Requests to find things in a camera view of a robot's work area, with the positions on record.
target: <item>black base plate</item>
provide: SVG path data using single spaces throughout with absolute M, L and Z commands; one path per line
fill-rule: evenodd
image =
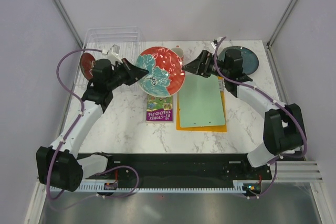
M 91 154 L 79 154 L 84 158 Z M 243 171 L 240 161 L 246 154 L 106 154 L 108 168 L 133 167 L 140 176 L 139 188 L 223 188 L 233 187 L 233 180 L 272 179 L 268 166 Z M 115 179 L 115 174 L 91 176 L 91 179 Z M 119 188 L 132 188 L 135 174 L 118 170 Z

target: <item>plate with floral pattern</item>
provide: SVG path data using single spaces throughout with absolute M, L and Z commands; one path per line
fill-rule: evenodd
M 154 97 L 169 97 L 182 87 L 185 78 L 182 61 L 168 48 L 146 49 L 138 56 L 135 65 L 149 71 L 138 84 L 143 91 Z

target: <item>dark blue plate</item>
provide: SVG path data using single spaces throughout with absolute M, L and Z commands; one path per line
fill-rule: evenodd
M 223 49 L 223 51 L 218 55 L 218 59 L 224 61 L 225 58 L 225 52 L 228 49 L 237 49 L 241 53 L 241 56 L 243 58 L 243 73 L 249 75 L 254 73 L 258 67 L 259 67 L 259 60 L 258 57 L 254 52 L 252 52 L 250 49 L 246 47 L 226 47 Z

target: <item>orange board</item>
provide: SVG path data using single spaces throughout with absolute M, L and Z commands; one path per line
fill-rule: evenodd
M 225 99 L 224 99 L 224 91 L 220 93 L 222 97 L 222 104 L 223 104 L 223 112 L 224 118 L 226 121 L 226 113 L 225 113 Z M 179 106 L 179 96 L 177 96 L 177 115 L 176 115 L 176 129 L 178 131 L 210 131 L 210 132 L 227 132 L 226 123 L 222 126 L 207 126 L 207 127 L 188 127 L 188 128 L 181 128 L 180 127 L 180 106 Z

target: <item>red plate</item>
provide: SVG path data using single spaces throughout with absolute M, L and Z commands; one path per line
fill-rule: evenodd
M 180 57 L 165 47 L 151 47 L 142 52 L 135 65 L 149 71 L 139 80 L 139 86 L 154 97 L 169 97 L 178 92 L 184 82 Z
M 80 57 L 79 61 L 79 66 L 80 70 L 82 71 L 84 77 L 88 80 L 91 80 L 93 75 L 92 75 L 92 69 L 93 66 L 95 65 L 96 59 L 93 57 L 92 54 L 89 54 L 88 52 L 85 52 L 82 54 Z

